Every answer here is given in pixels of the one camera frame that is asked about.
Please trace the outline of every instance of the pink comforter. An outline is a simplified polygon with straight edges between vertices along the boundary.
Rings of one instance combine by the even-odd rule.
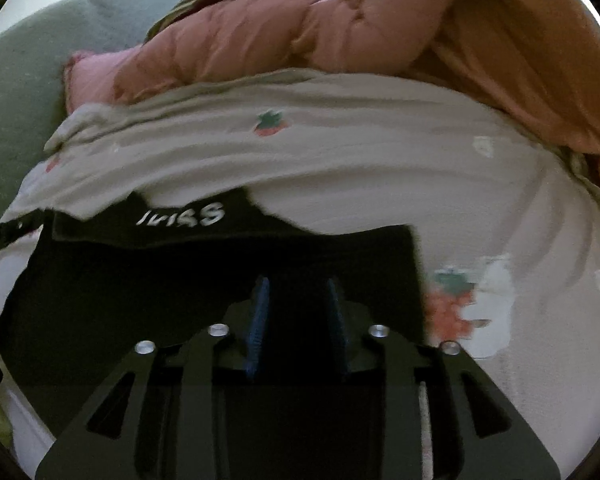
[[[67,109],[288,67],[432,82],[600,155],[600,28],[580,0],[228,0],[127,51],[76,53]]]

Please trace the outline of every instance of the black garment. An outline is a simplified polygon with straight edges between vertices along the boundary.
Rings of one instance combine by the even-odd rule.
[[[421,343],[413,253],[407,227],[315,235],[242,189],[168,209],[133,194],[89,221],[45,223],[0,316],[0,352],[58,436],[136,342],[182,343],[248,299],[258,276],[290,267],[336,276],[375,322]]]

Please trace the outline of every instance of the metal bolt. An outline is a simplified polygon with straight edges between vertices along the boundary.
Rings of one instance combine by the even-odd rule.
[[[229,327],[223,323],[215,323],[207,331],[213,337],[223,337],[229,333]]]
[[[369,333],[373,337],[387,337],[389,335],[389,327],[384,325],[371,325]]]
[[[155,343],[153,341],[141,341],[136,344],[136,353],[140,355],[151,354],[155,351]]]
[[[460,353],[460,345],[455,341],[445,341],[440,345],[440,349],[446,355],[458,355]]]

